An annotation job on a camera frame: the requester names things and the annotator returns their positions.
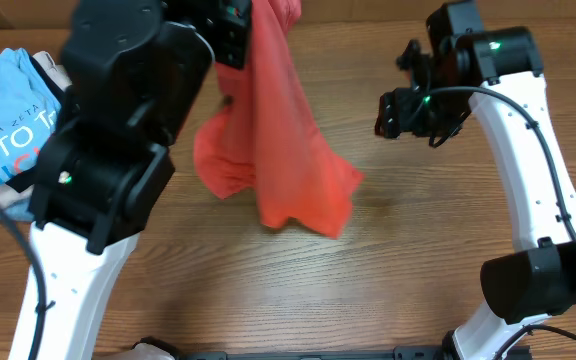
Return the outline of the red polo shirt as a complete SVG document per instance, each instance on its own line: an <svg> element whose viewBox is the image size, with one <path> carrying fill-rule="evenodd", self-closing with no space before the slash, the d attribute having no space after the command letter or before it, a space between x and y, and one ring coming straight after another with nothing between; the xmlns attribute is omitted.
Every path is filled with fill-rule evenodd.
<svg viewBox="0 0 576 360"><path fill-rule="evenodd" d="M217 65L229 101L197 131L194 167L221 199L253 189L263 225L280 229L294 219L336 239L363 175L331 149L314 119L287 43L300 16L298 1L253 1L247 63Z"/></svg>

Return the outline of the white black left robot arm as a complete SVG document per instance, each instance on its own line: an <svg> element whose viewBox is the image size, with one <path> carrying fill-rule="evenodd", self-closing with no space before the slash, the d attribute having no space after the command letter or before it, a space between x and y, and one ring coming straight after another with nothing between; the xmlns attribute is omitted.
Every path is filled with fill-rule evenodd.
<svg viewBox="0 0 576 360"><path fill-rule="evenodd" d="M34 252L10 357L88 359L114 284L174 173L170 156L215 63L244 66L249 0L82 1L70 78L30 178Z"/></svg>

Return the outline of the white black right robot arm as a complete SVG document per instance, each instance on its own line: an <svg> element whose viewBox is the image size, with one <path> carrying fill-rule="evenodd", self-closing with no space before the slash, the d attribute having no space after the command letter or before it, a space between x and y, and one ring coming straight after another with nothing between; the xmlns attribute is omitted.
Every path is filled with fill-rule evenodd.
<svg viewBox="0 0 576 360"><path fill-rule="evenodd" d="M480 270L483 303L434 346L399 346L397 359L527 359L525 335L576 305L576 190L550 119L544 65L525 27L488 31L472 1L443 4L426 21L432 46L397 58L410 80L381 96L375 132L439 147L469 117L494 154L513 252Z"/></svg>

